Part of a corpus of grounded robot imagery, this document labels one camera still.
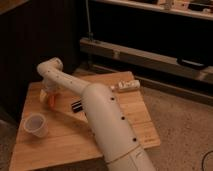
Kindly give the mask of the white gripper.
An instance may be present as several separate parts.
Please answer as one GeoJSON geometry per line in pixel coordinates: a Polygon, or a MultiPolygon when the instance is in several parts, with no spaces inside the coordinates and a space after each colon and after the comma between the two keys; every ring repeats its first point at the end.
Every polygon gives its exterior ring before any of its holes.
{"type": "Polygon", "coordinates": [[[46,102],[48,100],[48,93],[53,94],[57,93],[59,90],[59,86],[49,80],[43,80],[43,90],[40,91],[39,99],[41,102],[46,102]]]}

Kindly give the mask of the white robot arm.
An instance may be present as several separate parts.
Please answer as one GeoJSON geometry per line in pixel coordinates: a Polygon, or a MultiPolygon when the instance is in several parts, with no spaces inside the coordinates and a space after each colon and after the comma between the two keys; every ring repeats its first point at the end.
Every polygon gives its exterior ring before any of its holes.
{"type": "Polygon", "coordinates": [[[83,111],[109,171],[156,171],[132,126],[110,90],[62,71],[63,63],[52,58],[37,66],[47,91],[57,85],[81,97],[83,111]]]}

